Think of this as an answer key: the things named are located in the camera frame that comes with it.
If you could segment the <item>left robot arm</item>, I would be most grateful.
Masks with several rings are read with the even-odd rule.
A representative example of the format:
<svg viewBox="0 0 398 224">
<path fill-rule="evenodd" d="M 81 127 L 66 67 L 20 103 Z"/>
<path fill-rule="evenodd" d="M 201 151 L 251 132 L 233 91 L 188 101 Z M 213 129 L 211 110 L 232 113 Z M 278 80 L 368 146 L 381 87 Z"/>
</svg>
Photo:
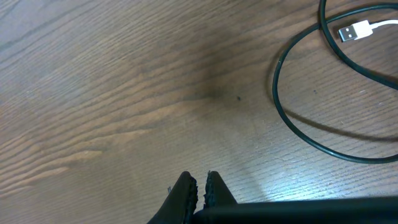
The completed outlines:
<svg viewBox="0 0 398 224">
<path fill-rule="evenodd" d="M 184 171 L 150 223 L 397 223 L 397 197 L 238 203 L 218 172 L 208 173 L 204 205 Z"/>
</svg>

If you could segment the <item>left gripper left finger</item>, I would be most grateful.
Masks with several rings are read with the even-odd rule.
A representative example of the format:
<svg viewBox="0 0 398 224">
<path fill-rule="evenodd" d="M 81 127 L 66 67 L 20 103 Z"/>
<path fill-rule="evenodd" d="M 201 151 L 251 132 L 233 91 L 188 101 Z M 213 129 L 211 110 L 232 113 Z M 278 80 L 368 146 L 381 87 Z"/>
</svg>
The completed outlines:
<svg viewBox="0 0 398 224">
<path fill-rule="evenodd" d="M 148 224 L 189 224 L 197 202 L 197 181 L 188 171 L 184 171 Z"/>
</svg>

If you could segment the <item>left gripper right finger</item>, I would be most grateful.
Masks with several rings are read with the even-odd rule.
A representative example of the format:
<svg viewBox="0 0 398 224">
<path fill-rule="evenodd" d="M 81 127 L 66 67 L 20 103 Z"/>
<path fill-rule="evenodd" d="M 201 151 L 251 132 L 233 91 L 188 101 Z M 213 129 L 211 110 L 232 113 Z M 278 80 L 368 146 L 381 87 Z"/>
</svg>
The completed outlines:
<svg viewBox="0 0 398 224">
<path fill-rule="evenodd" d="M 219 207 L 225 205 L 236 205 L 229 188 L 217 171 L 209 171 L 205 185 L 203 208 Z"/>
</svg>

